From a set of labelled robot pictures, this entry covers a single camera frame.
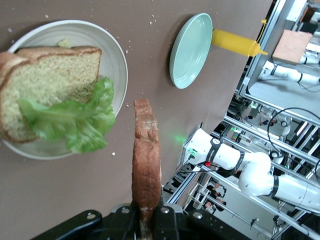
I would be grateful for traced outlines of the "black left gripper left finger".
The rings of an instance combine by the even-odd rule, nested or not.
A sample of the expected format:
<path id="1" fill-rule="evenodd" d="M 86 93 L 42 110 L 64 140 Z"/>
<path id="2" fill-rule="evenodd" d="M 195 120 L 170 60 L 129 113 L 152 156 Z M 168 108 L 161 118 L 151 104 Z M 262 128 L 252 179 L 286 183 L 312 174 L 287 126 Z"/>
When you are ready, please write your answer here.
<path id="1" fill-rule="evenodd" d="M 137 211 L 133 204 L 123 203 L 114 207 L 102 219 L 100 240 L 135 240 Z"/>

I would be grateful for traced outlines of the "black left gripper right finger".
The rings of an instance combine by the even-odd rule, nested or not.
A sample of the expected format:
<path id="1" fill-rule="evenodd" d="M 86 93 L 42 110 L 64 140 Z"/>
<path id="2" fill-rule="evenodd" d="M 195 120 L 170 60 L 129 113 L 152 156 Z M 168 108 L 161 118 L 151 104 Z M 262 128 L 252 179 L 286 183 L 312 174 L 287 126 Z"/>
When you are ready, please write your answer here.
<path id="1" fill-rule="evenodd" d="M 176 213 L 169 206 L 157 207 L 153 211 L 152 234 L 154 240 L 179 240 Z"/>

